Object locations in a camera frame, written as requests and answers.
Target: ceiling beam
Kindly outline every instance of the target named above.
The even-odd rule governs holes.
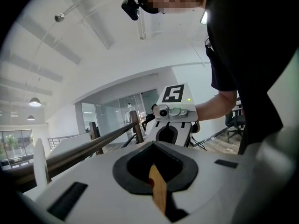
[[[19,57],[18,55],[12,54],[10,50],[4,49],[2,50],[1,54],[1,60],[9,62],[13,65],[19,66],[25,70],[29,70],[30,72],[36,73],[42,77],[46,77],[50,80],[56,81],[56,82],[62,82],[63,77],[61,75],[58,75],[46,68],[40,68],[37,64],[31,64],[30,67],[30,61],[27,61],[23,59],[22,57]]]
[[[27,92],[37,93],[37,94],[41,94],[41,95],[52,96],[52,91],[44,90],[44,89],[37,88],[37,87],[32,87],[32,86],[29,86],[29,85],[25,86],[22,83],[12,81],[12,80],[8,80],[8,79],[1,78],[1,77],[0,77],[0,85],[5,86],[5,87],[9,87],[9,88],[22,90],[22,91],[27,91]]]
[[[36,36],[38,39],[43,40],[45,44],[47,44],[52,49],[56,50],[65,58],[69,59],[76,65],[80,64],[81,58],[77,54],[75,54],[71,49],[69,49],[62,41],[60,41],[59,39],[57,39],[49,33],[47,34],[47,30],[44,29],[41,25],[39,25],[32,17],[24,15],[23,17],[17,20],[17,23],[20,24],[32,35]]]
[[[78,0],[71,0],[72,3],[76,3]],[[88,16],[92,9],[95,7],[92,0],[82,0],[80,6],[77,7],[77,10],[80,12],[81,16],[85,18]],[[98,12],[93,13],[85,19],[89,27],[95,32],[96,36],[102,42],[102,44],[109,49],[112,44],[115,42],[112,34],[110,34],[109,29],[105,26],[104,20],[101,18]]]

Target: wooden stick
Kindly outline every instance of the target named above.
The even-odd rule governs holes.
[[[153,165],[149,171],[149,178],[153,180],[153,201],[160,209],[162,213],[165,214],[166,210],[166,182],[159,173],[155,165]]]

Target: handrail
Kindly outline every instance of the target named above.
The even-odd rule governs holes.
[[[79,136],[81,134],[74,134],[74,135],[69,135],[69,136],[63,136],[63,137],[56,137],[56,138],[48,138],[49,140],[58,140],[58,139],[66,139],[66,138],[71,138],[75,136]]]
[[[49,159],[47,159],[49,178],[51,179],[69,169],[70,167],[74,166],[75,164],[81,162],[131,128],[135,130],[138,130],[138,128],[140,129],[138,120],[134,119],[134,122],[129,125],[112,131],[111,133],[103,135],[68,152],[50,157]],[[12,181],[15,188],[20,192],[26,192],[36,187],[33,163],[24,167],[9,169],[5,172],[8,175],[9,179]]]

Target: black sleeve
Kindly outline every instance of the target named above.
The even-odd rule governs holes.
[[[237,89],[230,73],[211,48],[206,48],[212,67],[211,86],[219,91],[235,91]]]

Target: person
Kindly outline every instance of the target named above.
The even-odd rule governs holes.
[[[159,107],[154,104],[152,107],[151,107],[151,110],[153,111],[153,114],[155,117],[157,117],[159,115]],[[145,134],[146,135],[149,135],[150,134],[150,131],[151,129],[153,128],[154,124],[155,124],[156,120],[153,119],[152,121],[150,121],[149,123],[147,123],[146,125],[146,129],[145,129]]]
[[[218,95],[196,106],[199,121],[229,113],[237,90],[246,120],[239,154],[282,128],[267,91],[298,47],[297,0],[142,0],[163,13],[201,7],[207,12],[206,54]]]

